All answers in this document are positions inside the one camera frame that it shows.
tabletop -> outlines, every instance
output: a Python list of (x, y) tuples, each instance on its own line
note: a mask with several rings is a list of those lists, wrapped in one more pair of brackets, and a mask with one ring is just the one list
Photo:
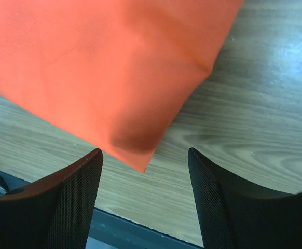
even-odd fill
[[(190, 147), (260, 185), (302, 191), (302, 0), (246, 0), (146, 173), (105, 154), (96, 207), (202, 245)], [(1, 171), (35, 181), (92, 149), (0, 97)]]

dark table edge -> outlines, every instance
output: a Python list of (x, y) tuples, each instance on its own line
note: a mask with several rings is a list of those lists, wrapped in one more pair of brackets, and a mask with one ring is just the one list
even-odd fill
[[(10, 190), (29, 183), (1, 171), (0, 176)], [(201, 248), (97, 208), (93, 210), (89, 236), (116, 248)]]

fabric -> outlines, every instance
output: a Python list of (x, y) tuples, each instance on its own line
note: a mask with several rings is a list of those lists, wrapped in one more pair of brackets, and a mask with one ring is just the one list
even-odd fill
[(144, 172), (243, 0), (0, 0), (0, 95)]

wooden table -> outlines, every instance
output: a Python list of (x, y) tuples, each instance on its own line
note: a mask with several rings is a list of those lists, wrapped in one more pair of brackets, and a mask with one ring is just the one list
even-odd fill
[[(302, 191), (302, 0), (247, 0), (146, 174), (105, 155), (96, 206), (201, 245), (189, 147), (263, 186)], [(0, 98), (1, 171), (34, 181), (92, 149)]]

towel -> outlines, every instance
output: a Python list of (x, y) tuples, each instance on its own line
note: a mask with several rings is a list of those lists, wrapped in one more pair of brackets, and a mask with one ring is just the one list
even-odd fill
[(140, 172), (243, 0), (0, 0), (0, 95)]

